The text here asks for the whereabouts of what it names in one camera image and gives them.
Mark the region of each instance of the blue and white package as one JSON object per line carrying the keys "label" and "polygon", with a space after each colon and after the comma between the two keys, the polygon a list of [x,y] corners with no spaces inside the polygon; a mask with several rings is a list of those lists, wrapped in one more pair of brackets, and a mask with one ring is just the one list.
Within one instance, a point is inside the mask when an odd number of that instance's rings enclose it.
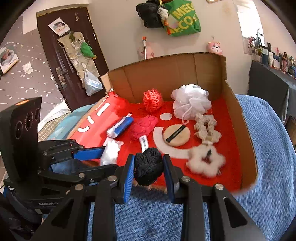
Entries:
{"label": "blue and white package", "polygon": [[107,130],[107,137],[116,138],[120,135],[131,123],[133,118],[131,116],[124,116],[119,122]]}

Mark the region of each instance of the black scrunchie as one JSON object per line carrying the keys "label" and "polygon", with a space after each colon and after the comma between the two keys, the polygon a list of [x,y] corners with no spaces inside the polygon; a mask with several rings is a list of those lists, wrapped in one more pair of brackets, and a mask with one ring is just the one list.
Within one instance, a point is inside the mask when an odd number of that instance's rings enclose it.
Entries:
{"label": "black scrunchie", "polygon": [[163,160],[158,149],[151,147],[135,156],[135,179],[141,186],[149,186],[161,176]]}

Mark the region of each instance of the dark brown door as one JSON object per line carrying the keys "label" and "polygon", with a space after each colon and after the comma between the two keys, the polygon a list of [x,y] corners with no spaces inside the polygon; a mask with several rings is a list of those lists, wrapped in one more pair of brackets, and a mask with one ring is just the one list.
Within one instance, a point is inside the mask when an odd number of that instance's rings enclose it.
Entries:
{"label": "dark brown door", "polygon": [[[38,30],[49,67],[71,111],[99,101],[105,95],[105,89],[100,90],[92,96],[86,94],[85,89],[82,88],[82,83],[76,69],[67,57],[64,48],[61,47],[62,44],[57,41],[60,37],[48,25],[57,18],[61,18],[72,31],[81,32],[85,42],[92,47],[93,53],[97,56],[94,62],[100,76],[102,76],[109,70],[88,14],[87,8],[78,7],[63,9],[37,17]],[[63,75],[67,84],[65,89],[62,88],[56,72],[56,68],[58,67],[61,68],[62,72],[68,71]]]}

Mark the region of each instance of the pink fabric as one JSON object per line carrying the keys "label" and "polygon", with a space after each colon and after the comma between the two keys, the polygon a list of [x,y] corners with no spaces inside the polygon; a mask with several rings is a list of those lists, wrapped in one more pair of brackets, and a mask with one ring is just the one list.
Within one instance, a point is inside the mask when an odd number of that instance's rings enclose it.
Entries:
{"label": "pink fabric", "polygon": [[141,136],[148,136],[153,131],[158,118],[152,115],[147,115],[137,121],[134,121],[130,127],[130,133],[133,140],[139,139]]}

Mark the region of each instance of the metal screw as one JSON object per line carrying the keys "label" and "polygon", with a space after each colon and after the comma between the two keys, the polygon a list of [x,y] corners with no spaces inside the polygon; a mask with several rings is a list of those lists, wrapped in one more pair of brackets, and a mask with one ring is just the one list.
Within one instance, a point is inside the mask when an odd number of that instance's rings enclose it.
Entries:
{"label": "metal screw", "polygon": [[217,183],[215,185],[215,188],[218,189],[218,190],[223,190],[224,186],[222,184],[220,184],[220,183]]}
{"label": "metal screw", "polygon": [[117,180],[116,176],[109,176],[108,177],[108,181],[110,181],[110,182],[115,182],[116,180]]}
{"label": "metal screw", "polygon": [[188,177],[188,176],[182,176],[182,181],[183,182],[189,182],[190,181],[190,177]]}
{"label": "metal screw", "polygon": [[75,186],[75,190],[76,191],[80,191],[80,190],[82,190],[83,189],[83,185],[82,184],[77,184],[76,186]]}

